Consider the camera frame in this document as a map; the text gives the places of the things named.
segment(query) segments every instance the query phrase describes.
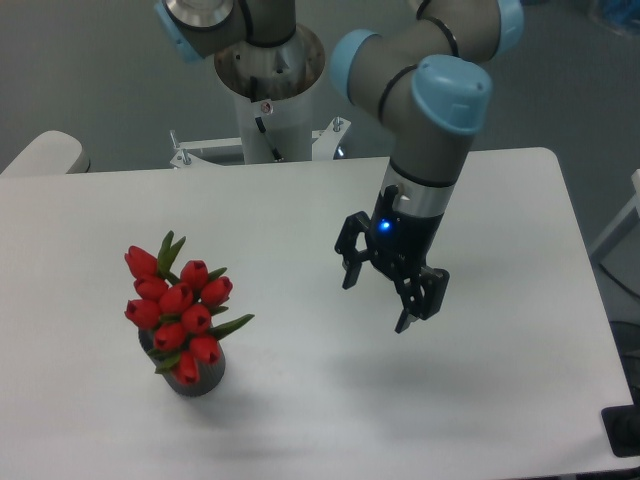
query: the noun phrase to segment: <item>tulip bouquet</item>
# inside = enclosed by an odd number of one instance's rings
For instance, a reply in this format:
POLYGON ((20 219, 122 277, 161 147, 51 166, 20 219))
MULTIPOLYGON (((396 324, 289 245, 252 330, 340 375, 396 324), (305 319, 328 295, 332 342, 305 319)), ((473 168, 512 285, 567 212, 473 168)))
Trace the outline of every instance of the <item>tulip bouquet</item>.
POLYGON ((244 326, 253 315, 212 326, 212 317, 227 310, 233 284, 226 268, 209 272, 202 260, 190 260, 180 272, 171 267, 185 237, 173 243, 169 232, 157 257, 131 246, 124 258, 140 299, 130 300, 125 316, 139 329, 140 344, 156 365, 156 373, 178 393, 198 396, 222 378, 224 353, 219 341, 244 326))

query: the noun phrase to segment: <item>metal bolt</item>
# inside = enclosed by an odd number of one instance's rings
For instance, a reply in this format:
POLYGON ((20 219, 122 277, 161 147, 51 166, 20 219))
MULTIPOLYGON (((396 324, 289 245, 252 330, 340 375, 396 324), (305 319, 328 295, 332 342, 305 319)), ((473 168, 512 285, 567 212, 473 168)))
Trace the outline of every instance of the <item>metal bolt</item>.
POLYGON ((189 152, 187 152, 186 148, 182 149, 182 163, 185 165, 191 165, 191 157, 189 156, 189 152))
POLYGON ((340 127, 342 127, 342 125, 344 125, 344 122, 342 121, 342 118, 340 117, 336 117, 333 119, 333 131, 338 133, 340 131, 340 127))
POLYGON ((263 102, 262 105, 260 105, 260 110, 265 115, 271 115, 273 113, 273 106, 269 102, 263 102))

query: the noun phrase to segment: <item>light blue joint cap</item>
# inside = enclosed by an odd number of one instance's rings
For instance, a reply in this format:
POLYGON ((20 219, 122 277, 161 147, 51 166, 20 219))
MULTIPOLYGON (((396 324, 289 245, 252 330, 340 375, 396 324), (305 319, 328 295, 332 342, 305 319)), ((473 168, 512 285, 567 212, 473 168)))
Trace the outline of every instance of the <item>light blue joint cap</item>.
POLYGON ((524 11, 520 0, 498 0, 500 44, 496 55, 515 47, 524 32, 524 11))
POLYGON ((482 128, 492 90, 487 72, 475 63, 449 55, 423 59, 411 84, 422 112, 457 135, 474 135, 482 128))
POLYGON ((169 38, 176 47, 176 50, 178 50, 178 53, 182 57, 182 60, 186 63, 196 63, 203 60, 200 54, 195 51, 189 42, 187 42, 187 39, 184 38, 184 35, 182 35, 182 32, 180 32, 180 29, 178 29, 176 24, 173 23, 173 19, 165 10, 162 2, 156 3, 153 8, 158 14, 165 32, 169 35, 169 38))
POLYGON ((336 45, 331 55, 331 63, 329 64, 329 75, 333 86, 347 100, 349 98, 349 75, 351 73, 351 65, 356 58, 358 49, 364 41, 377 33, 371 30, 354 30, 347 33, 336 45))

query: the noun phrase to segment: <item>green leaf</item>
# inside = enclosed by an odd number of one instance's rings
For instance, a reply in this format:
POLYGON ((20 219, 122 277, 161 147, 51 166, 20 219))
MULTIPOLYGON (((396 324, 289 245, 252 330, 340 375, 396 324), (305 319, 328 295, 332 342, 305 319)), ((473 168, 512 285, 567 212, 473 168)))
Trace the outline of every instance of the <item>green leaf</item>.
POLYGON ((229 307, 219 306, 219 307, 209 308, 209 313, 211 315, 218 315, 220 313, 226 312, 227 310, 229 310, 229 307))
POLYGON ((217 270, 214 270, 213 272, 209 273, 209 276, 207 278, 208 282, 213 282, 214 280, 217 280, 218 278, 220 278, 224 272, 227 271, 227 267, 222 267, 219 268, 217 270))
POLYGON ((176 323, 179 321, 180 321, 180 315, 176 315, 176 314, 160 315, 160 323, 163 325, 165 323, 176 323))
POLYGON ((173 242, 173 235, 174 235, 173 230, 169 230, 169 233, 167 233, 164 239, 162 240, 162 245, 160 245, 160 251, 158 252, 158 261, 162 256, 166 255, 167 252, 169 251, 169 248, 171 248, 171 242, 173 242))
POLYGON ((165 280, 168 280, 171 285, 177 285, 180 283, 180 278, 178 278, 176 275, 174 275, 171 272, 160 272, 160 275, 165 280))
POLYGON ((220 341, 227 335, 231 335, 239 328, 244 327, 253 317, 255 317, 255 315, 243 315, 240 318, 213 327, 209 333, 213 335, 216 340, 220 341))
POLYGON ((180 361, 180 352, 176 352, 156 367, 156 373, 169 373, 180 361))
POLYGON ((173 262, 176 261, 176 257, 180 253, 180 249, 184 245, 184 242, 187 240, 187 237, 182 237, 180 240, 176 242, 175 245, 171 246, 169 250, 162 256, 162 258, 158 258, 158 270, 160 273, 165 275, 168 280, 171 281, 171 266, 173 262))

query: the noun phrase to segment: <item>robotic arm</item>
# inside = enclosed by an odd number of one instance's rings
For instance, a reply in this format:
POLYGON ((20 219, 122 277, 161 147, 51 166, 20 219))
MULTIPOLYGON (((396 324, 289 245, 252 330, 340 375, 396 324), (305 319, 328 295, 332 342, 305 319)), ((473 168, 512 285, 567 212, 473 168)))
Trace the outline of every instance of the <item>robotic arm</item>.
MULTIPOLYGON (((239 118, 245 158, 257 145, 250 157, 259 162, 310 159, 300 99, 324 69, 324 50, 296 24, 295 0, 161 0, 156 12, 186 61, 216 54, 222 82, 246 100, 236 102, 249 118, 244 128, 239 118), (256 132, 265 138, 255 141, 256 132)), ((484 124, 492 82, 475 62, 513 47, 524 22, 520 0, 424 0, 416 18, 391 38, 349 33, 330 65, 337 90, 396 136, 372 217, 347 217, 335 250, 345 289, 366 261, 394 282, 403 305, 397 333, 440 310, 449 273, 426 256, 484 124), (367 248, 358 251, 361 234, 367 248)))
POLYGON ((417 18, 390 39, 351 32, 330 67, 338 91, 396 135, 371 219, 347 217, 335 250, 343 288, 367 260, 394 282, 403 305, 397 333, 436 314, 449 281, 426 255, 491 96, 491 79, 471 62, 512 47, 523 28, 519 0, 425 0, 417 18))
POLYGON ((245 163, 311 160, 310 94, 325 54, 296 24, 295 0, 161 0, 155 10, 185 61, 215 54, 245 163))

